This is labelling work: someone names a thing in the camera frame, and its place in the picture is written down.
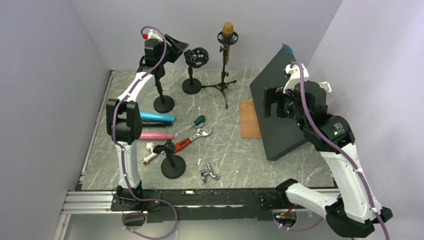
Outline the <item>black stand for pink microphone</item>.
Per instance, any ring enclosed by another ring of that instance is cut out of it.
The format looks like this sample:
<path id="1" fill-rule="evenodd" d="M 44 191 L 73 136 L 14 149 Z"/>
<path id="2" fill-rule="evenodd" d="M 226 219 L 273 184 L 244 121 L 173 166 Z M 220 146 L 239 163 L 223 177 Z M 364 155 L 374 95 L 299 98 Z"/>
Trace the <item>black stand for pink microphone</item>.
<path id="1" fill-rule="evenodd" d="M 175 106 L 174 99 L 169 95 L 164 95 L 163 93 L 160 80 L 165 75 L 165 73 L 166 72 L 163 66 L 160 66 L 153 71 L 155 86 L 159 94 L 159 96 L 153 102 L 153 108 L 156 112 L 161 114 L 170 112 Z"/>

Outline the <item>blue toy microphone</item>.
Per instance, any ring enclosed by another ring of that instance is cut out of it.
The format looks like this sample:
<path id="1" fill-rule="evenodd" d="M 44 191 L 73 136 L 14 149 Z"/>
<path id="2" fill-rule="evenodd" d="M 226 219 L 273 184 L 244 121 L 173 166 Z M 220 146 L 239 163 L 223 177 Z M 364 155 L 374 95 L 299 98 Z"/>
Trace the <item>blue toy microphone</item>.
<path id="1" fill-rule="evenodd" d="M 163 122 L 175 122 L 176 118 L 171 115 L 152 113 L 152 112 L 139 112 L 141 119 L 152 120 L 152 121 L 163 121 Z"/>

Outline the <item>pink toy microphone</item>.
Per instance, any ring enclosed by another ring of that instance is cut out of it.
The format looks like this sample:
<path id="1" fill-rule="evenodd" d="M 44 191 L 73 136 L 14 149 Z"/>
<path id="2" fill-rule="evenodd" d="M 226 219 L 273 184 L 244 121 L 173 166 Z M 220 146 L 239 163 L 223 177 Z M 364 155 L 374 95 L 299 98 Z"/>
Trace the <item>pink toy microphone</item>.
<path id="1" fill-rule="evenodd" d="M 142 132 L 138 137 L 139 140 L 172 140 L 173 138 L 174 135 L 172 133 L 164 132 Z"/>

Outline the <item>black front microphone stand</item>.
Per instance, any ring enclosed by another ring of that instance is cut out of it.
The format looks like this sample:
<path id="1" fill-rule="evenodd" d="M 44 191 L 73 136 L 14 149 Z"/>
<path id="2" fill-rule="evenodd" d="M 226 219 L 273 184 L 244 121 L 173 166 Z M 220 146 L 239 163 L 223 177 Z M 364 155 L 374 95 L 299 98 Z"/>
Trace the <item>black front microphone stand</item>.
<path id="1" fill-rule="evenodd" d="M 165 158 L 161 163 L 160 169 L 162 174 L 168 179 L 177 179 L 181 177 L 186 170 L 185 160 L 174 154 L 176 150 L 175 144 L 171 139 L 167 139 L 162 145 L 157 145 L 153 148 L 155 154 L 165 154 Z"/>

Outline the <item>black toy microphone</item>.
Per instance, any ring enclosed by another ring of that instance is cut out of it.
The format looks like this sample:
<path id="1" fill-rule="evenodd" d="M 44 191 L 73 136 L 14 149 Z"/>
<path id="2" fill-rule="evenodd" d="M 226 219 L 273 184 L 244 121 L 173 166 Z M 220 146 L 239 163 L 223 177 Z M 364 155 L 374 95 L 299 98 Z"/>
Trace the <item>black toy microphone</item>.
<path id="1" fill-rule="evenodd" d="M 143 127 L 170 127 L 173 125 L 168 121 L 142 121 L 141 123 Z"/>

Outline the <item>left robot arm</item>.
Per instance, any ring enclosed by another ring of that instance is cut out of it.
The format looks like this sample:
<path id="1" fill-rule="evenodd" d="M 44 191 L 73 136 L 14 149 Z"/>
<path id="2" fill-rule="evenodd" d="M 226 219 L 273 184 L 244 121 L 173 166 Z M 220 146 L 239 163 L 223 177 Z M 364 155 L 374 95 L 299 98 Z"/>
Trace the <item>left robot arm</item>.
<path id="1" fill-rule="evenodd" d="M 174 99 L 163 93 L 160 79 L 165 75 L 164 64 L 174 63 L 189 47 L 188 43 L 167 34 L 144 39 L 144 55 L 134 80 L 119 97 L 106 101 L 106 131 L 114 142 L 119 161 L 116 194 L 131 210 L 139 209 L 144 203 L 137 158 L 137 141 L 143 128 L 139 105 L 156 87 L 159 97 L 153 103 L 154 109 L 163 114 L 175 107 Z"/>

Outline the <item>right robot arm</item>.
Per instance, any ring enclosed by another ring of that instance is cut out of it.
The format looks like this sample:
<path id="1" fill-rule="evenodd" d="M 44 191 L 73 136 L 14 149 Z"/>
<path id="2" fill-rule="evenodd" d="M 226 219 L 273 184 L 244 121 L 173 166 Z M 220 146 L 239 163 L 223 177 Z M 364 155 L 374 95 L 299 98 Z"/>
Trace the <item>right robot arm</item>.
<path id="1" fill-rule="evenodd" d="M 375 224 L 393 217 L 368 186 L 349 123 L 328 113 L 327 93 L 318 83 L 297 83 L 288 91 L 268 88 L 263 98 L 265 117 L 271 115 L 272 104 L 277 105 L 276 115 L 293 120 L 320 153 L 340 192 L 339 197 L 325 195 L 290 178 L 276 187 L 275 200 L 280 207 L 294 204 L 311 210 L 344 238 L 366 238 Z"/>

